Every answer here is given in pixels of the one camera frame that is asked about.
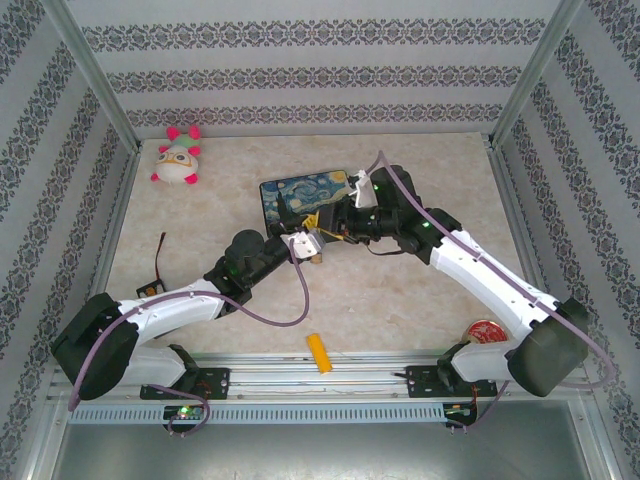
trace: black cable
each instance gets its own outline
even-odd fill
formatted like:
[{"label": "black cable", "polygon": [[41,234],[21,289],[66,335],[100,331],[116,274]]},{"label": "black cable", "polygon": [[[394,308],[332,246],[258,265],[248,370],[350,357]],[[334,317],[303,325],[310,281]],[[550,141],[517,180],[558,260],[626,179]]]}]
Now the black cable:
[{"label": "black cable", "polygon": [[369,245],[367,245],[367,250],[369,250],[369,252],[374,254],[376,257],[388,257],[390,255],[402,255],[404,253],[402,250],[394,250],[393,252],[378,253],[378,252],[374,252],[373,250],[371,250]]}]

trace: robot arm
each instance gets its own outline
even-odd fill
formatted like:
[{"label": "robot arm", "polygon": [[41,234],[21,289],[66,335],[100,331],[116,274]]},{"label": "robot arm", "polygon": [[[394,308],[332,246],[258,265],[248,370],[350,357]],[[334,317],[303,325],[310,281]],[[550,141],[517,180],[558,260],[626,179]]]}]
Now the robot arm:
[{"label": "robot arm", "polygon": [[[215,298],[217,295],[244,305],[251,299],[251,288],[290,258],[291,241],[298,259],[309,258],[324,246],[322,236],[315,230],[266,241],[254,230],[243,230],[233,238],[215,267],[186,287],[120,302],[107,293],[98,294],[89,299],[55,340],[53,356],[75,383],[90,350],[111,326],[113,330],[102,338],[82,382],[82,400],[98,398],[116,385],[179,385],[188,366],[195,362],[181,347],[149,348],[144,344],[185,325],[236,310],[231,303]],[[113,328],[118,319],[122,323]]]},{"label": "robot arm", "polygon": [[[392,168],[420,202],[409,174],[397,165]],[[359,177],[356,189],[368,185],[362,175]],[[376,206],[357,208],[353,202],[342,202],[323,207],[319,226],[345,236],[352,243],[368,244],[383,236],[393,237],[401,251],[417,256],[470,291],[493,311],[509,333],[506,342],[482,345],[464,342],[446,352],[438,361],[438,376],[450,389],[454,390],[461,381],[515,380],[533,395],[546,396],[586,358],[586,344],[538,308],[545,305],[585,332],[588,315],[580,303],[573,299],[560,303],[529,285],[485,252],[457,220],[440,209],[427,209],[451,235],[490,260],[536,299],[530,303],[484,263],[425,221],[385,169],[374,172],[369,183],[377,197],[377,202],[373,202]],[[358,196],[366,198],[364,193],[359,192]]]}]

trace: red circular object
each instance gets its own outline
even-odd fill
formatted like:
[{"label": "red circular object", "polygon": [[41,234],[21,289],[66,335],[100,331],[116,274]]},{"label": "red circular object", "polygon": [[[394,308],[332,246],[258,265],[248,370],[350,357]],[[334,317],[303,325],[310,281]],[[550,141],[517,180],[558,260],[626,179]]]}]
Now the red circular object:
[{"label": "red circular object", "polygon": [[506,342],[509,337],[504,329],[490,320],[478,320],[467,330],[467,337],[478,343]]}]

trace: wire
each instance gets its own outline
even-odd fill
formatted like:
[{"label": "wire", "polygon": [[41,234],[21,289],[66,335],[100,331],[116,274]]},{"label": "wire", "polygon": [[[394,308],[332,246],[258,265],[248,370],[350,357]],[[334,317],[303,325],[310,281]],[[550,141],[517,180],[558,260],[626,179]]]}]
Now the wire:
[{"label": "wire", "polygon": [[332,236],[333,238],[337,238],[338,240],[342,240],[344,242],[344,236],[339,235],[337,233],[330,232],[329,230],[325,230],[324,228],[316,227],[320,232],[326,233],[327,235]]},{"label": "wire", "polygon": [[509,285],[516,292],[518,292],[520,295],[522,295],[532,305],[536,306],[537,308],[542,310],[547,315],[553,317],[555,320],[560,322],[565,328],[567,328],[572,333],[574,333],[578,338],[580,338],[580,340],[585,342],[589,346],[589,348],[591,348],[596,353],[596,355],[598,355],[602,359],[602,361],[605,364],[607,372],[604,375],[604,377],[602,377],[601,379],[599,379],[596,382],[593,382],[593,383],[561,382],[559,385],[561,385],[563,387],[567,387],[567,388],[576,388],[576,389],[581,389],[581,390],[591,390],[591,389],[594,389],[594,388],[602,387],[602,386],[608,384],[613,379],[615,367],[613,365],[613,362],[612,362],[611,358],[609,358],[609,355],[607,355],[607,353],[602,349],[602,347],[600,347],[600,345],[598,345],[596,342],[594,342],[587,334],[585,334],[582,330],[580,330],[578,327],[576,327],[571,322],[569,322],[567,319],[565,319],[562,315],[560,315],[556,311],[552,310],[551,308],[547,307],[544,303],[540,303],[538,301],[537,297],[535,297],[534,295],[529,293],[526,289],[524,289],[523,287],[518,285],[514,280],[512,280],[509,277],[509,275],[507,275],[505,272],[503,272],[497,265],[495,265],[489,259],[484,257],[480,252],[478,252],[478,251],[474,250],[473,248],[469,247],[468,245],[466,245],[458,237],[456,237],[451,232],[449,232],[446,228],[444,228],[434,217],[432,217],[429,214],[429,212],[427,212],[422,207],[422,205],[420,205],[420,203],[413,197],[413,195],[409,192],[409,190],[407,190],[407,187],[404,186],[402,181],[398,178],[398,175],[396,175],[396,172],[394,172],[393,168],[391,168],[391,165],[389,164],[389,161],[384,156],[384,153],[382,152],[382,150],[380,150],[378,152],[378,158],[373,163],[373,165],[371,167],[369,167],[369,169],[372,170],[373,168],[375,168],[375,166],[379,162],[382,162],[382,164],[384,165],[384,168],[386,168],[387,172],[389,173],[389,175],[391,176],[391,178],[395,182],[396,186],[400,189],[402,194],[405,196],[407,201],[409,201],[409,203],[411,203],[413,208],[415,208],[426,220],[428,220],[434,227],[436,227],[436,229],[438,229],[445,237],[450,239],[454,244],[456,244],[458,247],[460,247],[466,253],[471,255],[475,260],[477,260],[478,262],[480,262],[483,265],[485,265],[489,270],[491,270],[493,273],[495,273],[498,278],[503,280],[507,285]]},{"label": "wire", "polygon": [[402,255],[404,253],[402,250],[394,250],[393,252],[378,253],[371,250],[371,247],[369,247],[369,245],[367,245],[367,250],[369,250],[369,253],[374,254],[376,257],[388,257],[390,255]]},{"label": "wire", "polygon": [[[156,385],[155,383],[149,384],[149,387],[155,388],[156,390],[160,390],[161,392],[164,392],[164,393],[169,393],[171,395],[175,395],[177,397],[190,398],[191,400],[196,400],[196,401],[198,401],[198,402],[200,402],[202,404],[202,408],[204,408],[204,417],[202,417],[202,420],[200,420],[200,423],[198,423],[191,430],[188,430],[186,432],[180,433],[180,436],[182,438],[184,438],[184,437],[186,437],[188,435],[193,435],[198,430],[200,430],[202,427],[204,427],[204,425],[209,421],[209,417],[211,417],[211,407],[209,406],[209,402],[207,402],[206,399],[204,399],[202,397],[199,397],[198,395],[192,395],[191,393],[180,392],[180,391],[174,390],[172,388],[163,387],[162,385]],[[169,435],[173,435],[174,433],[178,433],[178,432],[174,431],[171,428],[173,426],[173,422],[175,420],[177,420],[178,418],[179,418],[179,416],[176,414],[176,415],[172,416],[169,419],[169,424],[167,425],[167,430],[169,431]]]},{"label": "wire", "polygon": [[95,341],[95,343],[91,347],[91,350],[89,350],[89,353],[87,354],[87,356],[84,359],[84,363],[82,364],[82,367],[80,368],[80,371],[78,372],[78,376],[76,377],[76,382],[73,384],[73,390],[71,392],[71,398],[69,399],[68,410],[70,412],[73,412],[77,408],[78,404],[80,403],[80,387],[82,386],[82,382],[84,381],[84,378],[87,375],[87,371],[89,370],[89,367],[91,366],[91,362],[93,362],[93,359],[95,358],[96,354],[98,353],[98,350],[100,349],[100,347],[102,346],[104,341],[109,337],[111,332],[113,332],[118,326],[120,326],[127,319],[133,317],[134,315],[140,314],[140,313],[142,313],[143,310],[145,310],[145,309],[147,309],[149,307],[152,307],[154,305],[157,305],[159,303],[164,303],[164,302],[167,302],[169,300],[174,300],[176,298],[183,298],[183,297],[190,297],[190,298],[195,298],[195,297],[218,298],[220,300],[224,300],[227,303],[230,303],[235,308],[237,308],[241,312],[245,313],[249,317],[251,317],[251,318],[253,318],[255,320],[258,320],[259,322],[265,323],[267,325],[271,325],[273,327],[293,327],[295,325],[298,325],[300,322],[302,322],[302,320],[305,319],[305,317],[309,313],[309,287],[307,286],[307,282],[305,281],[304,276],[302,275],[302,270],[300,269],[300,265],[298,264],[298,259],[296,258],[296,254],[295,254],[295,252],[293,250],[293,242],[294,242],[294,240],[292,238],[289,241],[289,253],[291,254],[291,260],[293,261],[293,266],[296,269],[296,273],[298,274],[298,278],[300,279],[300,284],[302,285],[302,290],[304,292],[304,310],[302,311],[302,314],[297,319],[295,319],[295,320],[293,320],[291,322],[285,322],[285,323],[274,322],[273,320],[269,320],[267,318],[264,318],[264,317],[262,317],[262,316],[260,316],[260,315],[258,315],[256,313],[253,313],[253,312],[247,310],[242,305],[240,305],[238,302],[236,302],[235,300],[233,300],[233,299],[231,299],[231,298],[229,298],[229,297],[227,297],[225,295],[222,295],[220,293],[208,292],[206,290],[194,290],[194,291],[191,291],[191,292],[173,292],[173,293],[167,293],[167,294],[163,295],[162,297],[151,297],[151,299],[149,299],[143,305],[140,305],[140,306],[138,306],[136,308],[133,308],[133,309],[129,310],[128,312],[124,313],[123,315],[121,315],[120,317],[118,317],[111,325],[109,325],[104,330],[104,332],[102,332],[102,334]]},{"label": "wire", "polygon": [[[498,404],[498,400],[500,400],[502,395],[504,395],[504,392],[507,390],[508,386],[509,386],[509,381],[507,380],[506,382],[504,382],[502,384],[502,387],[500,387],[500,390],[498,390],[498,393],[496,394],[496,396],[493,397],[493,400],[491,400],[491,403],[487,406],[487,408],[485,408],[482,411],[482,413],[478,416],[476,421],[473,422],[471,425],[464,425],[462,422],[458,422],[456,420],[451,420],[450,418],[447,418],[447,422],[448,423],[453,423],[454,425],[462,427],[465,434],[467,433],[468,430],[472,430],[474,428],[477,428],[478,425],[480,425],[482,422],[484,422],[493,413],[493,411],[496,408],[496,405]],[[471,389],[473,391],[473,403],[475,405],[474,408],[477,408],[477,405],[478,405],[477,404],[478,390],[477,390],[477,388],[475,388],[475,385],[472,385]]]},{"label": "wire", "polygon": [[160,272],[158,271],[158,255],[160,254],[160,249],[162,248],[162,243],[164,242],[164,237],[167,235],[167,232],[162,232],[160,234],[160,241],[158,242],[158,249],[156,250],[156,280],[160,280]]}]

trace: plush toy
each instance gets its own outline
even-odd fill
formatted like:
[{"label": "plush toy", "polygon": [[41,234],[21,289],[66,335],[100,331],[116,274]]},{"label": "plush toy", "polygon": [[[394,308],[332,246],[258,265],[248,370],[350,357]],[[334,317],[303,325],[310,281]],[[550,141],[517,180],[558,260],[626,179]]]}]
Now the plush toy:
[{"label": "plush toy", "polygon": [[198,181],[196,156],[200,155],[200,129],[192,126],[189,133],[180,133],[176,127],[169,127],[167,137],[171,145],[158,148],[160,156],[156,160],[156,171],[151,175],[151,181],[187,182],[193,185]]}]

